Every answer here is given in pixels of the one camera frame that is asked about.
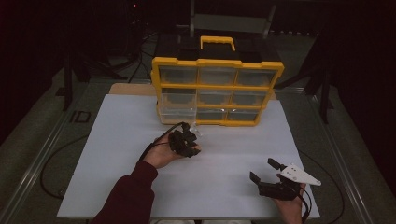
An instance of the maroon sleeve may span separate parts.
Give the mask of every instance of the maroon sleeve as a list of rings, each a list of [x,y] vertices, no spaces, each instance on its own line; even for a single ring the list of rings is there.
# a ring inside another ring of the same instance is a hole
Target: maroon sleeve
[[[139,161],[131,175],[123,176],[111,190],[105,205],[91,224],[148,224],[154,192],[151,184],[157,170]]]

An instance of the storage organizer drawer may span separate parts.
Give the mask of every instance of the storage organizer drawer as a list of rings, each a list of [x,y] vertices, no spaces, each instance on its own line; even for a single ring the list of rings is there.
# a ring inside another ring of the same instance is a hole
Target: storage organizer drawer
[[[229,109],[228,120],[254,121],[259,115],[258,109]]]
[[[197,67],[192,66],[159,66],[160,79],[163,83],[195,84]]]
[[[262,105],[267,91],[234,91],[233,105]]]
[[[196,89],[163,88],[161,98],[163,107],[196,107]]]
[[[176,124],[181,121],[193,124],[195,122],[196,108],[173,109],[160,107],[160,120],[164,124]]]
[[[237,85],[270,86],[276,70],[269,69],[239,69]]]
[[[201,84],[233,85],[236,69],[232,67],[201,67]]]
[[[227,111],[225,109],[198,108],[197,119],[201,120],[224,120]]]
[[[198,104],[227,105],[232,91],[198,90]]]

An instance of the white tabletop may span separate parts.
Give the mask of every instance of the white tabletop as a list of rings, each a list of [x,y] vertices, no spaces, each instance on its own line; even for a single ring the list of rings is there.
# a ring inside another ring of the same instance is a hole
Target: white tabletop
[[[155,96],[107,95],[70,181],[58,217],[94,217],[117,180],[129,175],[144,149],[170,126],[156,114]],[[268,158],[304,169],[279,101],[270,101],[255,127],[199,126],[202,152],[170,163],[154,180],[155,218],[278,217],[272,200],[250,181],[278,182]],[[313,206],[310,217],[319,217]]]

